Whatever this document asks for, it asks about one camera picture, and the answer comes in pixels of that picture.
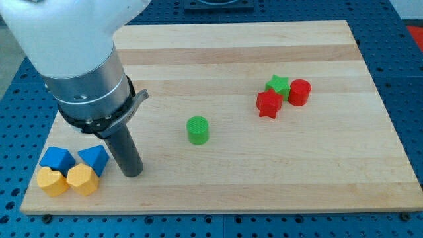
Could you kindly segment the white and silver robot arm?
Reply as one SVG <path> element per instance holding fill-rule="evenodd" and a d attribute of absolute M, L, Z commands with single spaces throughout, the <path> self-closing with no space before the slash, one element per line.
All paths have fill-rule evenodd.
<path fill-rule="evenodd" d="M 135 95 L 114 33 L 150 0 L 1 0 L 1 16 L 62 116 L 84 133 L 121 120 Z"/>

